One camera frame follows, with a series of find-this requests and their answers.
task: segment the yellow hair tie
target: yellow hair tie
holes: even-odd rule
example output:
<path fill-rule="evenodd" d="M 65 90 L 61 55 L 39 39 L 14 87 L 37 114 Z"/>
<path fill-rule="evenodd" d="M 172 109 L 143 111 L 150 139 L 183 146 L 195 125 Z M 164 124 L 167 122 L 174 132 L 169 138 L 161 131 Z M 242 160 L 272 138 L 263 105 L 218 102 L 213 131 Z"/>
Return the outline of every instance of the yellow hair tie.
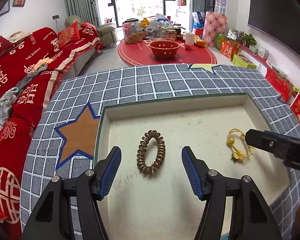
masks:
<path fill-rule="evenodd" d="M 239 151 L 237 149 L 237 147 L 234 146 L 234 137 L 231 136 L 231 134 L 233 132 L 239 132 L 241 133 L 240 135 L 240 138 L 241 140 L 243 141 L 244 145 L 245 145 L 245 148 L 247 149 L 247 152 L 248 152 L 248 155 L 245 155 L 243 153 L 243 151 Z M 233 149 L 234 152 L 232 153 L 232 160 L 234 162 L 239 162 L 239 163 L 242 163 L 244 161 L 244 159 L 247 159 L 249 158 L 251 155 L 253 155 L 253 153 L 251 152 L 251 149 L 253 149 L 253 147 L 247 145 L 246 141 L 245 141 L 245 135 L 242 131 L 240 131 L 239 129 L 232 129 L 230 130 L 230 132 L 228 133 L 228 136 L 227 136 L 227 146 L 230 148 L 230 149 Z"/>

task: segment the black tv screen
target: black tv screen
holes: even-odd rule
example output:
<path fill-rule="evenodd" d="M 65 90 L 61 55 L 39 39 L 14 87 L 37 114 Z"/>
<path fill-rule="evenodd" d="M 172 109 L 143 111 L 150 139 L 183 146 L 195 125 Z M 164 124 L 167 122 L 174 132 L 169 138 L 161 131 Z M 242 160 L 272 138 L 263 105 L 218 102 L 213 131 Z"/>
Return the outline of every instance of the black tv screen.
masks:
<path fill-rule="evenodd" d="M 300 4 L 297 0 L 251 0 L 248 25 L 300 56 Z"/>

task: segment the metal screw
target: metal screw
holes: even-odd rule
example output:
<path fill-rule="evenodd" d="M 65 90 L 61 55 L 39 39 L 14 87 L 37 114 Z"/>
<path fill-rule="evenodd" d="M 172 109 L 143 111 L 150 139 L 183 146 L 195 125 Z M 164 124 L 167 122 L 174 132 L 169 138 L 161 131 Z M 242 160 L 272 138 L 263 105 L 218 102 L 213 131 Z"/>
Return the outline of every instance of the metal screw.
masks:
<path fill-rule="evenodd" d="M 57 182 L 58 180 L 60 179 L 60 177 L 59 176 L 54 176 L 54 177 L 52 177 L 52 182 Z"/>
<path fill-rule="evenodd" d="M 209 170 L 209 171 L 208 171 L 208 174 L 209 174 L 210 176 L 216 176 L 216 175 L 218 174 L 218 172 L 215 171 L 215 170 Z"/>
<path fill-rule="evenodd" d="M 244 176 L 244 177 L 243 177 L 243 180 L 244 180 L 245 182 L 250 182 L 250 181 L 251 181 L 251 178 L 250 178 L 249 176 Z"/>
<path fill-rule="evenodd" d="M 87 176 L 92 176 L 92 175 L 94 174 L 94 170 L 87 170 L 87 171 L 85 172 L 85 174 L 86 174 Z"/>

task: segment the picture frame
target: picture frame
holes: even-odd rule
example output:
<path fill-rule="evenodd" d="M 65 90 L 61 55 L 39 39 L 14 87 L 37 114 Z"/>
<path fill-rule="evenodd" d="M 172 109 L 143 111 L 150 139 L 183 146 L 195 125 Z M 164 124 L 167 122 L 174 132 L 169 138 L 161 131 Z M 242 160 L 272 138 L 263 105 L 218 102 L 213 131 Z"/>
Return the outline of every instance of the picture frame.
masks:
<path fill-rule="evenodd" d="M 10 11 L 10 0 L 8 0 L 8 1 L 6 2 L 6 4 L 3 6 L 3 8 L 1 9 L 1 11 L 0 11 L 0 16 L 2 16 L 2 15 L 4 15 L 4 14 L 8 13 L 9 11 Z"/>
<path fill-rule="evenodd" d="M 13 0 L 13 7 L 23 7 L 25 5 L 26 0 Z"/>

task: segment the checkered tablecloth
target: checkered tablecloth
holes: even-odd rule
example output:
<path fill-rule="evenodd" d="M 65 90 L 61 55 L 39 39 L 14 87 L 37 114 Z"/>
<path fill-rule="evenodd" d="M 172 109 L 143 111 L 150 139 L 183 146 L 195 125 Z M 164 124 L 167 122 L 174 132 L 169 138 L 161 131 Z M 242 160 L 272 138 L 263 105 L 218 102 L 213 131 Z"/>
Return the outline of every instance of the checkered tablecloth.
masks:
<path fill-rule="evenodd" d="M 104 106 L 156 98 L 199 94 L 248 93 L 274 132 L 300 138 L 300 125 L 289 106 L 257 70 L 217 66 L 214 73 L 186 64 L 153 65 L 109 70 L 64 81 L 42 115 L 31 142 L 21 186 L 20 215 L 24 228 L 40 194 L 54 175 L 77 177 L 93 161 L 76 155 L 56 170 L 62 138 L 54 130 L 74 120 L 89 101 L 96 115 Z M 271 206 L 283 239 L 300 200 L 300 172 L 291 170 L 291 185 Z M 82 239 L 76 198 L 71 199 L 76 239 Z"/>

